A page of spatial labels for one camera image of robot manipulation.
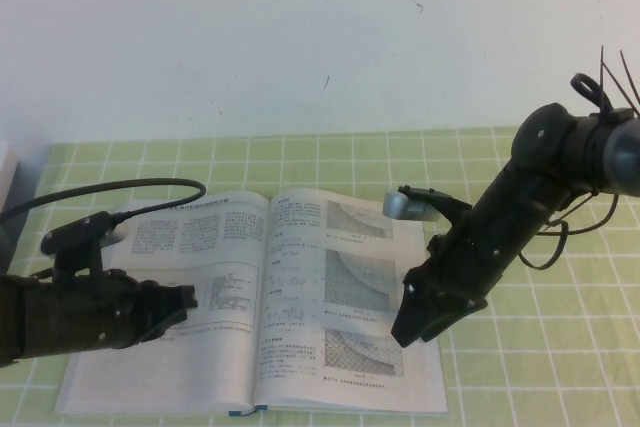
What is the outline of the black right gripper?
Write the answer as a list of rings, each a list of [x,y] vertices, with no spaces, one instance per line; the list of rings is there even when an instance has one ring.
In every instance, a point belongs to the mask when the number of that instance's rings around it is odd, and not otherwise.
[[[430,342],[485,309],[488,292],[565,204],[568,189],[542,174],[505,168],[473,205],[434,189],[417,189],[410,198],[434,207],[451,228],[429,242],[430,257],[405,277],[391,328],[402,348],[420,338]],[[427,318],[428,308],[435,309]]]

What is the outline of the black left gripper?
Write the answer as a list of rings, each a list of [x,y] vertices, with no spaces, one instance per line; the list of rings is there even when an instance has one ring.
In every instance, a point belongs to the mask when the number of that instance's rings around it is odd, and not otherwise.
[[[111,271],[98,280],[36,280],[21,289],[19,306],[23,359],[122,349],[156,340],[185,321],[198,301],[193,285],[140,282]]]

